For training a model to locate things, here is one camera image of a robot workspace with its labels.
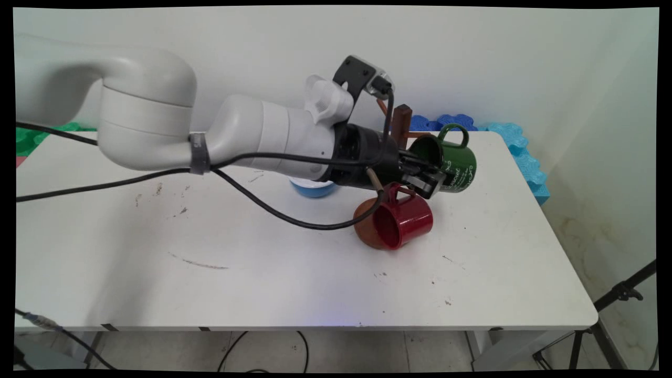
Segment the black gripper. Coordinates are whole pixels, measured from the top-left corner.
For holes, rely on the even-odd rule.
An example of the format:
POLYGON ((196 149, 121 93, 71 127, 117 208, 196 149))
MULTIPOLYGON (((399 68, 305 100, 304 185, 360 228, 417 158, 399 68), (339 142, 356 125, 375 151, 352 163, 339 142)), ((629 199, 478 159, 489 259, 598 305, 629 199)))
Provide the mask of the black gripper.
POLYGON ((338 126, 334 130, 334 160, 376 162, 364 166, 329 165, 328 180, 339 186, 374 189, 366 173, 369 166, 376 173, 382 186, 402 182, 425 200, 441 191, 446 174, 435 164, 409 151, 401 151, 394 139, 383 142, 382 132, 355 124, 338 126))

